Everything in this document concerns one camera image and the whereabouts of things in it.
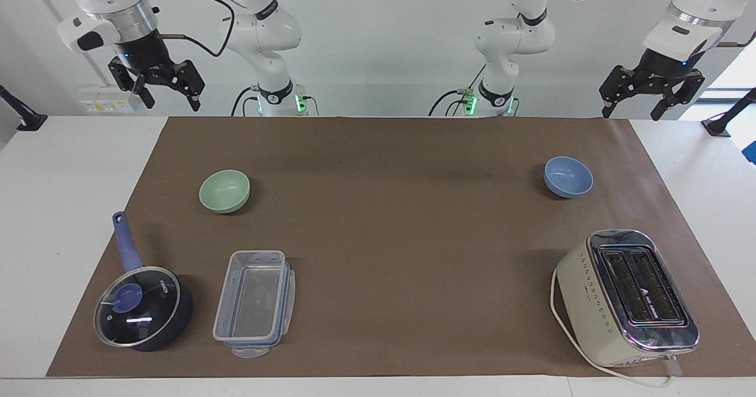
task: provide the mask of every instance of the green bowl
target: green bowl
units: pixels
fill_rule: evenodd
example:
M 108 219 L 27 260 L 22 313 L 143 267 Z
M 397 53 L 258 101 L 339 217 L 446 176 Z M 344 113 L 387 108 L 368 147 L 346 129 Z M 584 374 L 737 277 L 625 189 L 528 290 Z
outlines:
M 200 202 L 218 214 L 230 214 L 249 199 L 249 179 L 241 171 L 227 169 L 207 177 L 200 187 Z

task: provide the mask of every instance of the white table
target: white table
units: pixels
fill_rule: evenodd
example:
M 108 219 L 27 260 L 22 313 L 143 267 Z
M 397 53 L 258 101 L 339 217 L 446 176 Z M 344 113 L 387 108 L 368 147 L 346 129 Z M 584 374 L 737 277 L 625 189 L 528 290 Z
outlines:
M 0 152 L 0 395 L 753 395 L 756 378 L 681 378 L 654 390 L 610 378 L 43 379 L 165 118 L 50 117 Z M 633 122 L 751 334 L 756 169 L 685 122 Z

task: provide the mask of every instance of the black pole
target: black pole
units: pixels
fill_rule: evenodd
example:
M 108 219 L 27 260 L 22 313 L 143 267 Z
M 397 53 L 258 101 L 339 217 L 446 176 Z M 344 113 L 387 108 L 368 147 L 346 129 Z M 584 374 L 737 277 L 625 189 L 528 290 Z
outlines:
M 726 131 L 727 124 L 729 124 L 729 122 L 733 120 L 734 117 L 742 112 L 743 109 L 747 108 L 748 105 L 753 103 L 754 100 L 756 100 L 756 87 L 752 88 L 751 91 L 748 91 L 747 95 L 743 96 L 742 99 L 738 100 L 737 103 L 732 105 L 732 108 L 730 108 L 727 112 L 724 112 L 720 119 L 715 121 L 707 119 L 706 121 L 701 121 L 701 123 L 704 125 L 704 128 L 706 128 L 708 133 L 710 133 L 712 136 L 729 138 L 729 133 Z
M 16 127 L 16 130 L 18 131 L 37 131 L 47 119 L 47 115 L 41 115 L 35 112 L 34 109 L 27 106 L 26 103 L 18 100 L 16 96 L 11 95 L 8 90 L 5 90 L 3 85 L 0 85 L 0 98 L 5 100 L 5 103 L 9 104 L 9 106 L 21 117 L 21 125 Z

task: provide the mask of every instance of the green light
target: green light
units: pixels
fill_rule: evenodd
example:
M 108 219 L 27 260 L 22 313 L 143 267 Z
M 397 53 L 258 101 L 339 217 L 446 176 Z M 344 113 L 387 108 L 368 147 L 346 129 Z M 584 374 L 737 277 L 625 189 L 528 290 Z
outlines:
M 465 106 L 465 113 L 467 115 L 475 114 L 475 105 L 478 104 L 478 98 L 475 96 L 470 96 L 470 100 L 467 101 L 467 105 Z
M 305 112 L 305 110 L 307 110 L 307 104 L 305 104 L 305 101 L 302 100 L 302 96 L 300 95 L 296 96 L 296 106 L 300 112 Z

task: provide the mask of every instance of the blue handle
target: blue handle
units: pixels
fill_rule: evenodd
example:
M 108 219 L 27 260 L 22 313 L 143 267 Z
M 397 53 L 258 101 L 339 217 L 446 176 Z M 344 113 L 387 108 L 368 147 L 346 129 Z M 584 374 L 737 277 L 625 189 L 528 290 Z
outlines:
M 119 211 L 113 214 L 113 227 L 116 228 L 116 243 L 118 243 L 118 252 L 121 253 L 123 268 L 129 272 L 144 267 L 144 263 L 134 248 L 132 231 L 129 229 L 129 221 L 124 212 Z

